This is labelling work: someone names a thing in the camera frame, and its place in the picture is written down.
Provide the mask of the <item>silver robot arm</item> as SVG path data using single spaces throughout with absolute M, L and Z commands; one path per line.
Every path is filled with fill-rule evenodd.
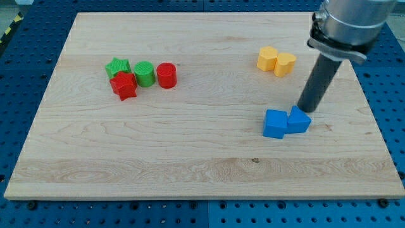
M 324 0 L 312 16 L 309 47 L 333 61 L 363 64 L 396 0 Z

